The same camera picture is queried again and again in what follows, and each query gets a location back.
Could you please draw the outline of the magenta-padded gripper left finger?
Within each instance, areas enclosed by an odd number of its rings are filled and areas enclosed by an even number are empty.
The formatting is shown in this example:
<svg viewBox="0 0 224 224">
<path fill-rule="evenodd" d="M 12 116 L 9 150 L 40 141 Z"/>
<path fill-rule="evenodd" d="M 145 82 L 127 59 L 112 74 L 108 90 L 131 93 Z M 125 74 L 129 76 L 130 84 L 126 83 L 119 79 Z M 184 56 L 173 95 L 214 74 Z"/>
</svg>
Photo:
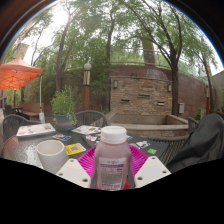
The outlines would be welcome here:
<svg viewBox="0 0 224 224">
<path fill-rule="evenodd" d="M 56 175 L 83 188 L 95 189 L 97 175 L 95 174 L 94 152 L 95 149 L 91 148 L 78 159 L 69 159 Z"/>
</svg>

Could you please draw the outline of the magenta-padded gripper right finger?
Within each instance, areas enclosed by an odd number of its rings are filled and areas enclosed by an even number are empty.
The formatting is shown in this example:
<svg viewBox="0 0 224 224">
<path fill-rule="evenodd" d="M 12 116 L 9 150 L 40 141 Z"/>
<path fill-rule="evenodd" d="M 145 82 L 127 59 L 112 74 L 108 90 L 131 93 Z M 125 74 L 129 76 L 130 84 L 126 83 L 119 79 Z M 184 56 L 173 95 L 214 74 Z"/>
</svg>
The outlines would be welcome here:
<svg viewBox="0 0 224 224">
<path fill-rule="evenodd" d="M 140 188 L 170 175 L 170 171 L 156 157 L 148 157 L 134 146 L 130 146 L 132 156 L 128 182 L 130 188 Z"/>
</svg>

